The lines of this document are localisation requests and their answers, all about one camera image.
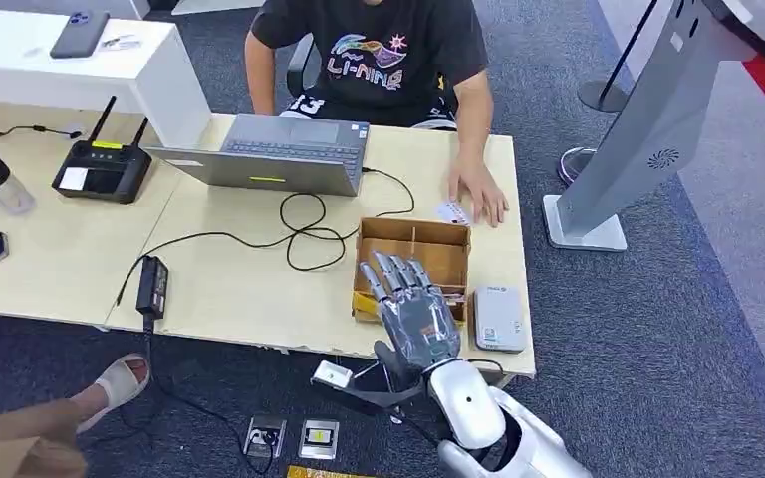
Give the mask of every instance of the laptop keyboard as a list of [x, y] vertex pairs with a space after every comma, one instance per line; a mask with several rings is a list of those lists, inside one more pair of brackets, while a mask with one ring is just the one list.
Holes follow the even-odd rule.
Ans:
[[292, 159], [312, 159], [341, 162], [354, 179], [360, 173], [359, 152], [356, 147], [311, 146], [307, 144], [283, 144], [279, 142], [228, 141], [222, 148], [225, 152], [237, 154], [272, 155]]

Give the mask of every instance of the black phone case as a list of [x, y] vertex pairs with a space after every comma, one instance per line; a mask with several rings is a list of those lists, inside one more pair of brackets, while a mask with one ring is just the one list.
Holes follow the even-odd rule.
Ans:
[[110, 20], [108, 12], [78, 12], [69, 17], [60, 38], [51, 49], [51, 58], [86, 58], [95, 51], [104, 27]]

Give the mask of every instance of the black shorts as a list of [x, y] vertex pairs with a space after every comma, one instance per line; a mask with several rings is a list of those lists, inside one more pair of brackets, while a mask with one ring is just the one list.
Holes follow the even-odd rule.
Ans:
[[316, 98], [314, 93], [307, 93], [294, 100], [284, 112], [280, 113], [280, 116], [364, 121], [381, 126], [456, 130], [456, 118], [442, 97], [437, 97], [429, 108], [406, 106], [369, 109]]

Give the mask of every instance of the robotic finger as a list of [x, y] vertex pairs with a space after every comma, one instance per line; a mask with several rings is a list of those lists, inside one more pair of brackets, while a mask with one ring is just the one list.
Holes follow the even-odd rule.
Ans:
[[359, 265], [365, 278], [368, 280], [368, 284], [371, 286], [371, 292], [374, 297], [377, 298], [377, 302], [384, 302], [388, 299], [388, 291], [385, 290], [385, 286], [380, 282], [380, 278], [377, 277], [377, 273], [371, 268], [371, 265], [367, 262], [363, 262]]
[[406, 286], [410, 289], [416, 288], [417, 278], [414, 277], [411, 268], [407, 267], [399, 256], [388, 257], [394, 263], [394, 267], [397, 269], [397, 273], [400, 274], [400, 277], [403, 279], [403, 282], [406, 284]]
[[377, 259], [377, 263], [380, 264], [382, 275], [388, 283], [391, 294], [396, 296], [398, 292], [403, 290], [403, 283], [400, 281], [399, 272], [394, 269], [394, 262], [389, 255], [382, 252], [374, 251], [372, 254]]
[[417, 278], [417, 283], [420, 285], [420, 287], [426, 289], [427, 291], [432, 291], [433, 287], [437, 288], [437, 286], [432, 284], [432, 281], [429, 280], [429, 274], [426, 273], [426, 270], [423, 269], [423, 266], [419, 262], [415, 260], [409, 260], [408, 266], [411, 269], [411, 272]]

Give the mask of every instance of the gray carpet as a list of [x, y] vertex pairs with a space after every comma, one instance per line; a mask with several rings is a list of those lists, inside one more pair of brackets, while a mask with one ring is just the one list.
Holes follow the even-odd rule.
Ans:
[[[535, 380], [513, 382], [511, 393], [596, 476], [765, 477], [765, 363], [678, 180], [621, 215], [625, 254], [547, 243], [540, 200], [562, 190], [555, 159], [569, 147], [596, 144], [611, 120], [575, 97], [576, 85], [605, 75], [619, 53], [599, 7], [583, 0], [477, 4], [492, 63], [494, 132], [515, 137], [539, 371]], [[251, 17], [173, 18], [216, 111], [250, 111], [241, 45]], [[287, 56], [281, 52], [281, 65]], [[280, 88], [283, 104], [288, 95]], [[110, 359], [139, 347], [130, 334], [0, 318], [0, 411], [74, 392]], [[440, 476], [432, 450], [411, 430], [307, 396], [314, 355], [170, 338], [158, 349], [154, 365], [178, 392], [239, 426], [251, 413], [289, 418], [286, 457], [271, 476], [285, 476], [290, 463]], [[145, 417], [153, 399], [135, 402], [127, 419]], [[308, 415], [342, 420], [335, 462], [296, 458]], [[428, 425], [431, 417], [420, 420]], [[233, 442], [218, 423], [169, 403], [150, 431], [90, 449], [92, 476], [236, 476]], [[81, 440], [89, 446], [126, 432], [113, 415]]]

